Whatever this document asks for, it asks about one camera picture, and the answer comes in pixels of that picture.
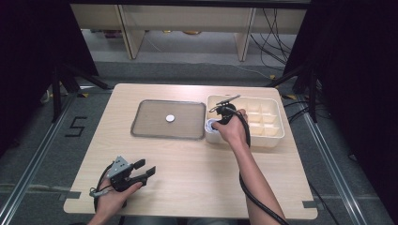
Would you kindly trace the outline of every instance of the black cable bundle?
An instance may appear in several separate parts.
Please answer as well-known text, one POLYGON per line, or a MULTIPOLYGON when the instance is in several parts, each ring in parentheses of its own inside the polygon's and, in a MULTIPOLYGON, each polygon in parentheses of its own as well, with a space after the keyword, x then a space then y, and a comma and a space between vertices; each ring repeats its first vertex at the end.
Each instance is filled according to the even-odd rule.
MULTIPOLYGON (((243 117, 241 112, 235 111, 234 115, 237 116, 237 118, 239 118, 240 122, 242 123, 243 127, 245 128, 245 132, 246 132, 246 143, 249 145, 249 147, 251 146, 251 139, 250 139, 250 131, 249 131, 249 125, 246 122, 245 118, 243 117)), ((288 223, 282 218, 280 217, 278 214, 276 214, 274 211, 272 211, 270 208, 268 208, 266 205, 264 205, 263 203, 261 203, 260 201, 258 201, 252 194, 251 192, 248 190, 248 188, 246 187, 245 183, 243 182, 243 178, 239 173, 239 183, 240 186, 242 187, 243 192, 245 192, 246 196, 255 204, 257 205, 259 208, 261 208, 264 212, 266 212, 268 215, 270 215, 272 218, 274 218, 276 221, 278 221, 280 224, 283 225, 288 225, 288 223)))

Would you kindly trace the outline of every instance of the black cable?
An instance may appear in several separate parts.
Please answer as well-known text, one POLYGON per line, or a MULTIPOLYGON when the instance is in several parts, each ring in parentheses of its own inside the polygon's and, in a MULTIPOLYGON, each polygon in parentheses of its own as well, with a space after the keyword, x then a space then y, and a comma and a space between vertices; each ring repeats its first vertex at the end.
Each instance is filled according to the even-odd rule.
MULTIPOLYGON (((242 113, 239 111, 233 111, 234 115, 237 116, 237 118, 239 118, 240 122, 242 123, 243 127, 245 128, 246 131, 246 142, 249 145, 249 147, 251 146, 251 138, 250 138, 250 131, 249 131, 249 125, 246 122, 245 118, 243 117, 242 113)), ((280 224, 282 225, 288 225, 288 223, 282 218, 280 217, 278 214, 276 214, 275 212, 273 212, 271 209, 269 209, 268 207, 266 207, 263 203, 261 203, 260 201, 258 201, 252 194, 251 192, 248 190, 248 188, 246 187, 243 178, 241 176, 241 174, 239 173, 239 183, 240 186, 242 187, 243 192, 245 192, 246 196, 255 204, 257 205, 260 209, 262 209, 264 212, 266 212, 270 217, 274 218, 276 221, 278 221, 280 224)))
POLYGON ((311 184, 310 181, 308 181, 308 184, 310 185, 311 189, 315 192, 315 194, 318 196, 319 200, 321 201, 321 203, 325 206, 326 210, 328 210, 330 216, 333 218, 334 222, 339 225, 340 223, 337 221, 337 218, 333 215, 333 213, 331 212, 331 210, 329 209, 328 205, 325 203, 325 201, 322 199, 321 195, 318 193, 318 191, 315 189, 315 187, 313 186, 313 184, 311 184))
MULTIPOLYGON (((109 171, 109 169, 111 169, 111 167, 112 167, 113 164, 114 164, 114 163, 112 162, 112 164, 109 165, 109 166, 107 166, 107 167, 105 168, 105 170, 103 171, 102 175, 101 175, 100 178, 99 178, 99 182, 98 182, 98 184, 97 184, 96 192, 99 192, 99 191, 103 191, 103 190, 104 190, 104 188, 100 190, 100 185, 102 184, 103 177, 104 177, 105 174, 109 171)), ((99 198, 94 198, 94 210, 95 210, 96 212, 97 212, 97 205, 98 205, 98 202, 99 202, 99 198)))
POLYGON ((268 208, 266 205, 262 204, 260 201, 258 201, 252 194, 251 192, 248 190, 248 188, 246 187, 245 183, 243 182, 243 178, 239 173, 239 182, 240 182, 240 186, 243 189, 243 192, 245 192, 246 196, 255 204, 257 205, 259 208, 261 208, 263 211, 265 211, 268 215, 270 215, 272 218, 274 218, 276 221, 278 221, 280 224, 283 225, 288 225, 288 223, 286 221, 284 221, 284 219, 282 217, 280 217, 278 214, 276 214, 274 211, 272 211, 270 208, 268 208))
POLYGON ((251 36, 252 40, 254 41, 254 43, 257 45, 257 47, 258 47, 262 52, 267 53, 269 56, 271 56, 272 58, 278 60, 280 63, 282 63, 282 64, 284 64, 284 65, 286 64, 286 62, 285 62, 283 59, 281 59, 280 57, 276 56, 274 53, 272 53, 272 52, 266 50, 266 49, 264 48, 264 45, 261 46, 261 45, 257 42, 257 40, 253 37, 253 35, 250 35, 250 36, 251 36))
MULTIPOLYGON (((302 110, 300 110, 299 112, 296 112, 294 115, 290 116, 289 118, 289 124, 291 124, 295 119, 297 119, 299 116, 307 113, 309 110, 309 107, 306 107, 302 110)), ((336 217, 333 215, 333 213, 331 212, 331 210, 329 209, 328 205, 325 203, 325 201, 322 199, 321 195, 318 193, 318 191, 315 189, 315 187, 311 184, 311 182, 308 180, 308 184, 310 185, 310 188, 315 192, 315 194, 318 196, 319 200, 321 201, 321 203, 325 206, 325 208, 328 210, 330 216, 333 218, 334 222, 338 225, 339 222, 337 221, 336 217)))
POLYGON ((308 101, 295 101, 293 103, 283 105, 283 107, 288 107, 288 106, 291 106, 291 105, 294 105, 294 104, 298 104, 298 103, 308 103, 308 101))
POLYGON ((282 47, 282 45, 284 45, 284 47, 286 47, 288 50, 291 50, 291 49, 290 49, 289 47, 287 47, 287 46, 281 41, 281 39, 279 38, 278 21, 277 21, 278 9, 277 9, 277 8, 274 8, 274 21, 273 21, 272 25, 271 25, 271 23, 270 23, 270 21, 269 21, 269 19, 268 19, 267 13, 266 13, 266 11, 265 11, 264 9, 263 9, 263 13, 264 13, 264 16, 265 16, 265 18, 266 18, 266 20, 267 20, 267 23, 268 23, 268 26, 269 26, 269 31, 270 31, 269 34, 268 34, 268 37, 267 37, 267 39, 266 39, 266 43, 268 43, 268 38, 269 38, 270 34, 272 34, 272 35, 274 36, 275 40, 277 41, 277 43, 278 43, 278 45, 279 45, 279 48, 277 48, 277 47, 275 47, 275 46, 273 46, 273 45, 271 45, 271 44, 269 44, 269 43, 268 43, 268 45, 271 46, 271 47, 273 47, 273 48, 275 48, 275 49, 280 50, 281 53, 282 53, 282 55, 283 55, 284 60, 287 60, 287 56, 286 56, 285 53, 290 53, 290 52, 284 50, 283 47, 282 47))

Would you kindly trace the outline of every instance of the metal rail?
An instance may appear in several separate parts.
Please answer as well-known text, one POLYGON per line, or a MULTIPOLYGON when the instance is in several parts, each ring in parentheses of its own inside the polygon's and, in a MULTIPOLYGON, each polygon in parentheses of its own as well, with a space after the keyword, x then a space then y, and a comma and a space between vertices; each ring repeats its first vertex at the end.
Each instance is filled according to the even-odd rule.
POLYGON ((26 167, 22 177, 18 181, 15 188, 12 190, 11 194, 8 196, 6 203, 2 206, 0 211, 0 222, 1 225, 8 225, 12 220, 14 214, 16 213, 21 201, 23 200, 23 196, 26 191, 29 189, 29 185, 32 182, 35 174, 37 173, 39 166, 43 159, 46 157, 48 150, 56 136, 58 129, 61 127, 62 122, 64 121, 65 115, 68 112, 69 106, 76 98, 77 94, 69 94, 66 97, 64 106, 64 111, 60 114, 58 119, 52 123, 46 135, 38 147, 35 155, 33 155, 30 160, 28 166, 26 167))
MULTIPOLYGON (((298 96, 298 101, 305 100, 303 97, 298 96)), ((301 109, 305 108, 305 104, 299 104, 301 109)), ((319 152, 324 159, 326 166, 329 170, 331 178, 339 191, 340 196, 342 197, 345 208, 348 212, 348 215, 351 217, 353 224, 364 225, 368 224, 366 221, 361 209, 358 204, 354 194, 352 193, 349 185, 344 179, 342 172, 340 171, 339 166, 336 163, 336 160, 331 153, 328 144, 326 143, 321 130, 317 123, 314 123, 309 114, 304 114, 305 121, 310 129, 313 137, 315 139, 316 145, 318 146, 319 152)))

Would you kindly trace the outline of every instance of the person's hand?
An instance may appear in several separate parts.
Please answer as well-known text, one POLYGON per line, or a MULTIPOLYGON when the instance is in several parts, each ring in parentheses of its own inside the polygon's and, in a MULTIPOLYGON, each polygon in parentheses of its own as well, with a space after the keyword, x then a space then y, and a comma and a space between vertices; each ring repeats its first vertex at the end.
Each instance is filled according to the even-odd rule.
MULTIPOLYGON (((238 110, 243 115, 243 118, 248 121, 248 115, 246 114, 245 110, 238 110)), ((218 122, 214 122, 212 124, 213 128, 217 129, 222 138, 231 145, 233 149, 234 146, 243 146, 247 145, 246 143, 246 133, 245 128, 242 125, 242 122, 234 115, 228 124, 222 125, 218 122)))
POLYGON ((97 213, 88 223, 89 225, 105 224, 107 220, 109 220, 122 208, 126 199, 135 191, 137 191, 143 185, 143 183, 135 183, 123 192, 115 191, 110 185, 111 181, 108 178, 104 178, 99 189, 107 187, 109 191, 105 195, 99 196, 97 213))

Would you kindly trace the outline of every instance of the transparent tray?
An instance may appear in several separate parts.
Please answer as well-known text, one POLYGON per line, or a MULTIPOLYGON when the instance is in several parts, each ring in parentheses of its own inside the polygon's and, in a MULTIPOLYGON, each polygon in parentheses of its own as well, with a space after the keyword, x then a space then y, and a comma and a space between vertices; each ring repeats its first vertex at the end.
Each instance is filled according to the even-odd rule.
MULTIPOLYGON (((209 112, 220 101, 231 96, 209 96, 207 98, 206 121, 220 120, 216 112, 209 112)), ((238 109, 246 110, 252 146, 274 147, 284 137, 283 123, 278 102, 271 98, 238 97, 231 101, 238 109)), ((218 131, 209 130, 205 124, 205 137, 209 143, 225 143, 218 131)))
POLYGON ((205 113, 202 102, 144 100, 130 132, 136 137, 203 139, 205 113))

